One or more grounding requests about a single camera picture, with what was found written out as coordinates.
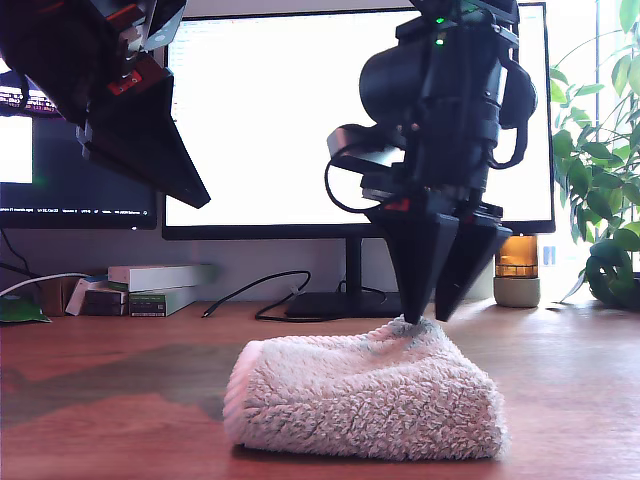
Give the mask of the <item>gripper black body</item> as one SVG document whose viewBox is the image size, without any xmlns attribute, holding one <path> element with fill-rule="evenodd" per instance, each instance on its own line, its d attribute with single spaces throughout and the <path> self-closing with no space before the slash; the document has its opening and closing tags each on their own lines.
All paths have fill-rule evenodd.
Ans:
<svg viewBox="0 0 640 480">
<path fill-rule="evenodd" d="M 383 139 L 404 151 L 404 160 L 362 177 L 371 200 L 439 196 L 448 215 L 465 218 L 481 205 L 489 161 L 497 146 L 499 105 L 457 103 L 419 105 L 403 130 Z"/>
</svg>

